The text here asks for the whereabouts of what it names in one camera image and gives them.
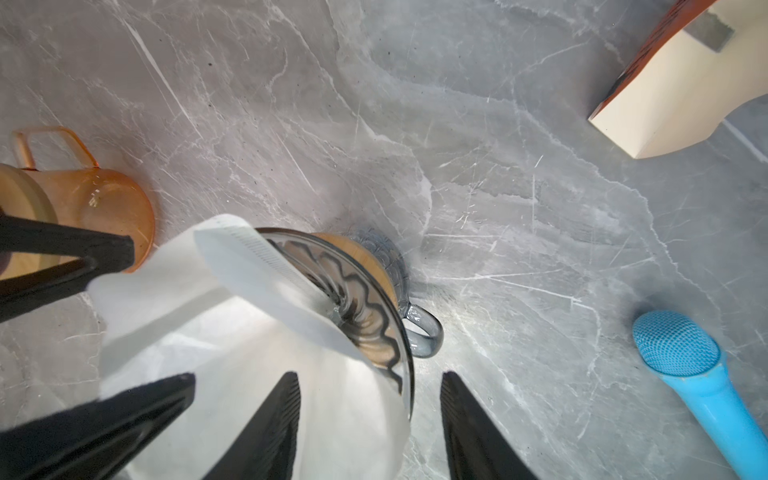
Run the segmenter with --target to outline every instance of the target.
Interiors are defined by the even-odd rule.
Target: gray marble surface
[[[448,478],[447,369],[542,479],[735,478],[631,323],[699,321],[768,427],[768,104],[643,161],[585,120],[669,4],[12,0],[0,131],[76,130],[158,244],[223,212],[396,239],[446,331],[400,478]],[[0,425],[93,398],[102,330],[84,296],[0,326]]]

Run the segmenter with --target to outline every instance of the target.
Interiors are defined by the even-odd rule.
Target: mug handle
[[[83,168],[99,168],[98,162],[85,147],[85,144],[75,132],[61,125],[26,127],[11,132],[15,145],[16,161],[18,166],[25,170],[37,170],[32,150],[29,148],[28,137],[33,134],[56,133],[61,136],[72,154],[78,159]]]
[[[406,329],[408,342],[411,346],[411,354],[420,359],[428,359],[434,356],[440,350],[444,337],[440,320],[413,303],[408,307],[406,320],[427,332],[427,335],[422,335],[421,333]]]

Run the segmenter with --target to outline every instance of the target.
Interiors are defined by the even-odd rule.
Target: orange glass mug
[[[39,171],[29,147],[33,134],[58,134],[78,159],[81,170]],[[136,270],[154,242],[154,212],[142,189],[127,175],[100,168],[80,138],[66,127],[28,127],[13,131],[20,169],[0,165],[0,207],[15,217],[58,223],[116,235],[134,241]],[[51,255],[14,254],[0,279],[19,276],[58,264]]]

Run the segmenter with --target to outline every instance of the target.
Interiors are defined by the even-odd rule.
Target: blue mesh
[[[720,347],[712,337],[681,313],[646,313],[634,321],[632,336],[643,360],[664,375],[699,375],[720,359]]]

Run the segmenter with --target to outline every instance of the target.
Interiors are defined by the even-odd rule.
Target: microphone
[[[766,480],[768,440],[712,337],[687,316],[663,310],[637,318],[632,336],[645,364],[682,398],[741,480]]]

